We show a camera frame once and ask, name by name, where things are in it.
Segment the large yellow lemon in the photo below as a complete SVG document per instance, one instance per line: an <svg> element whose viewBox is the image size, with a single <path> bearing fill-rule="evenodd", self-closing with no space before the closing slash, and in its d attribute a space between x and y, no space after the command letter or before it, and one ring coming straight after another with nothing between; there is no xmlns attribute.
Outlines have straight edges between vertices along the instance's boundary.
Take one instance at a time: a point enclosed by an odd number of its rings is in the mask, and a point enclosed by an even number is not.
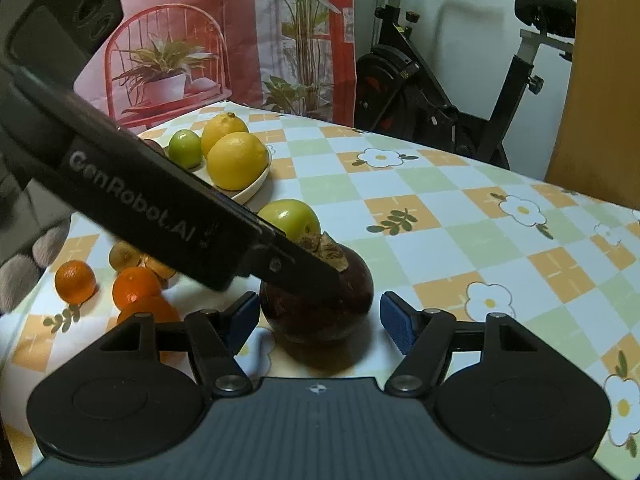
<svg viewBox="0 0 640 480"><path fill-rule="evenodd" d="M206 169L217 188L242 191L268 167L269 151L249 132L230 133L221 138L206 156Z"/></svg>

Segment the beige round plate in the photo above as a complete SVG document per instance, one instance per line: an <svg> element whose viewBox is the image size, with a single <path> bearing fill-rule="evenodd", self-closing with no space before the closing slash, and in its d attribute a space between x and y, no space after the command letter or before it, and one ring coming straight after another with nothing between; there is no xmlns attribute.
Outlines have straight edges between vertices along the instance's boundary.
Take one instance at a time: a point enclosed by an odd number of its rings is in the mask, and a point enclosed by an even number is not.
<svg viewBox="0 0 640 480"><path fill-rule="evenodd" d="M271 155L268 148L248 132L223 136L206 156L202 155L204 141L192 130L177 131L167 146L145 136L139 136L139 139L238 204L246 204L269 174Z"/></svg>

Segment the yellow-green jujube on table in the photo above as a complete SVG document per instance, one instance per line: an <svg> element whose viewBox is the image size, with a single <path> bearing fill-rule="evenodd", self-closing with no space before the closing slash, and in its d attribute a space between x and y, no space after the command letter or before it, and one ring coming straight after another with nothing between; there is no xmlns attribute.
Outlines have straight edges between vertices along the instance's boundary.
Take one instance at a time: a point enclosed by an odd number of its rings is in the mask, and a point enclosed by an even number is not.
<svg viewBox="0 0 640 480"><path fill-rule="evenodd" d="M311 206L301 200L275 200L262 207L258 216L297 243L305 235L320 234L320 221Z"/></svg>

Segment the small brown longan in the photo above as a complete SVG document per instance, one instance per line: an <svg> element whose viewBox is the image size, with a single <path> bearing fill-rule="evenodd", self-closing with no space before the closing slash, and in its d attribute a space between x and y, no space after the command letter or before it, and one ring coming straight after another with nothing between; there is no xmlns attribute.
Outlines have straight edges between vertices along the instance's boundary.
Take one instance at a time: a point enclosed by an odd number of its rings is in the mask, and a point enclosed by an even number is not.
<svg viewBox="0 0 640 480"><path fill-rule="evenodd" d="M176 270L149 255L142 257L142 263L145 268L151 270L162 281L169 281L177 274Z"/></svg>
<svg viewBox="0 0 640 480"><path fill-rule="evenodd" d="M142 252L124 240L115 243L108 254L108 263L116 272L138 266L142 260Z"/></svg>

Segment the checkered floral tablecloth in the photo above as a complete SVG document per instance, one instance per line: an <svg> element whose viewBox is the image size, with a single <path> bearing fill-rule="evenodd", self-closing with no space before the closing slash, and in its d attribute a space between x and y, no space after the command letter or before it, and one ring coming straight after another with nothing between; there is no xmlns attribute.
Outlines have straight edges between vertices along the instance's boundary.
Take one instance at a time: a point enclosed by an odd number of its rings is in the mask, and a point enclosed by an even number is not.
<svg viewBox="0 0 640 480"><path fill-rule="evenodd" d="M285 350L264 318L236 360L247 376L374 376L401 355L378 317L392 290L416 309L461 321L503 312L605 388L612 418L596 460L639 477L639 211L511 171L318 120L211 105L141 133L162 147L238 115L271 152L270 174L247 204L281 198L312 207L322 229L367 263L375 300L363 332L335 349ZM52 269L1 319L1 415L19 474L41 460L26 420L35 385L108 332L119 310L108 254L116 238L75 214ZM92 267L98 289L69 307L53 279L67 260Z"/></svg>

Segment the green jujube on plate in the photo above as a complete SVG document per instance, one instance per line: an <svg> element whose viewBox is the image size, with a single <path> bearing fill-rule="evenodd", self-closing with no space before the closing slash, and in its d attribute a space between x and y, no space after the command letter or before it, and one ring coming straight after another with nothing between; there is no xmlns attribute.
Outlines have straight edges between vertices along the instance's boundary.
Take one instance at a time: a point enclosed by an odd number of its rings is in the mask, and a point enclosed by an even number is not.
<svg viewBox="0 0 640 480"><path fill-rule="evenodd" d="M190 129L180 129L171 137L166 153L178 166L193 169L201 165L201 138Z"/></svg>

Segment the orange tangerine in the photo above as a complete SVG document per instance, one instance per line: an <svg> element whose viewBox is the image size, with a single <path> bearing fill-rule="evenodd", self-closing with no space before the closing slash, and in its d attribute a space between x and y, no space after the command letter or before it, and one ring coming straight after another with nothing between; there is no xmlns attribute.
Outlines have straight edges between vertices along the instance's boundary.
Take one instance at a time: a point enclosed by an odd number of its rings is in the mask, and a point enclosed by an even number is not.
<svg viewBox="0 0 640 480"><path fill-rule="evenodd" d="M54 287L68 304L83 304L96 290L96 276L87 263L70 260L55 272Z"/></svg>
<svg viewBox="0 0 640 480"><path fill-rule="evenodd" d="M117 318L116 324L126 321L137 313L148 312L153 315L157 323L177 323L180 322L180 315L176 309L162 296L144 297L127 304Z"/></svg>
<svg viewBox="0 0 640 480"><path fill-rule="evenodd" d="M112 287L112 298L118 310L143 298L158 296L162 293L162 285L155 273L143 266L134 266L122 270L115 278Z"/></svg>

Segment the orange wooden door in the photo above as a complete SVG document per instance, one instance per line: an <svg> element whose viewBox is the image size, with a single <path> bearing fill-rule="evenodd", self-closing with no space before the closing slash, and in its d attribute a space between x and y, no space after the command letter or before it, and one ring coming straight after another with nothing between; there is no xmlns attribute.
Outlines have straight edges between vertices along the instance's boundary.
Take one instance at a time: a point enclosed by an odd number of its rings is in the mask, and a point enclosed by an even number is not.
<svg viewBox="0 0 640 480"><path fill-rule="evenodd" d="M577 0L570 84L546 180L639 206L639 0Z"/></svg>

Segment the red apple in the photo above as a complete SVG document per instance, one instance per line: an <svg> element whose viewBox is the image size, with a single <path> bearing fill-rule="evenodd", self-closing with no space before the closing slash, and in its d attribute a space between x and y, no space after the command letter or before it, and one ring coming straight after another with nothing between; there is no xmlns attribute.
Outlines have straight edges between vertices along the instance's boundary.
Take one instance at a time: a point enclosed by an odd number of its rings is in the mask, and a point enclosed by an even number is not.
<svg viewBox="0 0 640 480"><path fill-rule="evenodd" d="M158 154L165 156L165 150L163 149L163 147L158 144L156 141L154 141L153 139L143 139L142 142L148 147L148 148L152 148L152 150L154 152L157 152Z"/></svg>

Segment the printed plant backdrop curtain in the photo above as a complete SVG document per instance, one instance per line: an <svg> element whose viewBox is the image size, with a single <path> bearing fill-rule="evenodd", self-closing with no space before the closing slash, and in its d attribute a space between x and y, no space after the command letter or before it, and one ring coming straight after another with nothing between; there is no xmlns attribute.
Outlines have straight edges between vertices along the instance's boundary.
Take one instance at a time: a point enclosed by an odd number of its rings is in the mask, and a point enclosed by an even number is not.
<svg viewBox="0 0 640 480"><path fill-rule="evenodd" d="M120 0L75 90L138 130L231 100L349 126L354 0Z"/></svg>

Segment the black exercise bike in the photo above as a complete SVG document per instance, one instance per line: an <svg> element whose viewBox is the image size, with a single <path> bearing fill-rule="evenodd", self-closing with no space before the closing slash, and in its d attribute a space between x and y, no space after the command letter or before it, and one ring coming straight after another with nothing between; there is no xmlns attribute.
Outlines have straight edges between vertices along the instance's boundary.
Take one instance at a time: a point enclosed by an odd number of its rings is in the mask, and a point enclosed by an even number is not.
<svg viewBox="0 0 640 480"><path fill-rule="evenodd" d="M521 43L524 24L515 0L398 0L401 10L420 16L411 40L462 112L487 118ZM365 54L378 36L373 12L387 0L355 0L356 51ZM539 48L534 73L544 81L539 94L526 92L504 149L512 170L541 179L558 135L570 80L570 62L552 47Z"/></svg>

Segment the dark purple mangosteen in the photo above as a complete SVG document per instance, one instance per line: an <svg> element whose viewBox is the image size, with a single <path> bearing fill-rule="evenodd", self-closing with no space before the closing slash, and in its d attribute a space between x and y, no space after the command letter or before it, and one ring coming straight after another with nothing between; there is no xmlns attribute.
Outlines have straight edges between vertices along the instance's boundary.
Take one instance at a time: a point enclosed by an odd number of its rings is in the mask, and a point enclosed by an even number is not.
<svg viewBox="0 0 640 480"><path fill-rule="evenodd" d="M330 344L349 336L364 321L373 301L373 278L352 248L328 233L307 233L297 245L337 270L336 289L322 286L296 296L262 283L262 313L274 330L296 344Z"/></svg>

